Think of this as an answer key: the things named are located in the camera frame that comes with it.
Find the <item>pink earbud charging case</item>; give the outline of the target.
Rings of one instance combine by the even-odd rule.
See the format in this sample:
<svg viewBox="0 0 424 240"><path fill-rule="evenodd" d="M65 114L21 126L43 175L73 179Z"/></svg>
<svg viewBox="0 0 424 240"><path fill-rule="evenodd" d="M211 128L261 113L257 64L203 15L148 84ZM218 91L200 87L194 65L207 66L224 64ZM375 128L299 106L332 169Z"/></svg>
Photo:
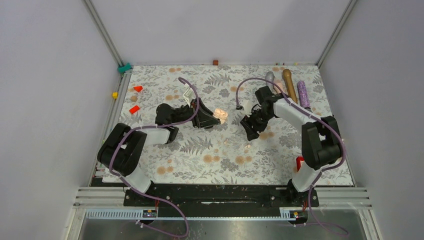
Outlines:
<svg viewBox="0 0 424 240"><path fill-rule="evenodd" d="M218 119L220 124L223 125L227 121L229 114L221 108L216 108L213 111L213 117Z"/></svg>

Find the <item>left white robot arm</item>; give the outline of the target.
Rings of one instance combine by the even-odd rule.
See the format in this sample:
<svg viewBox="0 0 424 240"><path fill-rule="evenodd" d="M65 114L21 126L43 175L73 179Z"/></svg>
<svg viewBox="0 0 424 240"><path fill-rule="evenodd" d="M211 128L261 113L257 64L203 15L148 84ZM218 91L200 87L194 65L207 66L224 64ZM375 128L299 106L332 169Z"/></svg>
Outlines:
<svg viewBox="0 0 424 240"><path fill-rule="evenodd" d="M152 127L131 128L118 123L100 147L97 161L137 191L136 199L148 206L154 202L155 192L149 188L152 180L138 168L143 148L172 143L179 132L178 124L192 122L194 128L209 129L223 124L227 118L226 111L220 108L211 111L201 100L193 99L188 105L178 108L163 103L156 108L155 125Z"/></svg>

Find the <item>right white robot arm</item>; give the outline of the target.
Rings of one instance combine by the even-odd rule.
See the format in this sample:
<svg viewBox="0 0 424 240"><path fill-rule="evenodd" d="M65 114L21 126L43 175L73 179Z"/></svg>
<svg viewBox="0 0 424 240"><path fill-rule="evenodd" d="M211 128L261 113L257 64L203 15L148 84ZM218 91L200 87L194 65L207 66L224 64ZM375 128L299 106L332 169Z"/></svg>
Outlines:
<svg viewBox="0 0 424 240"><path fill-rule="evenodd" d="M257 139L273 118L284 119L301 134L304 163L287 184L286 193L287 201L299 206L307 199L306 191L318 181L322 172L333 169L338 159L346 159L338 123L333 116L319 117L305 110L284 93L273 94L267 86L257 90L255 96L259 107L252 108L240 121L248 141Z"/></svg>

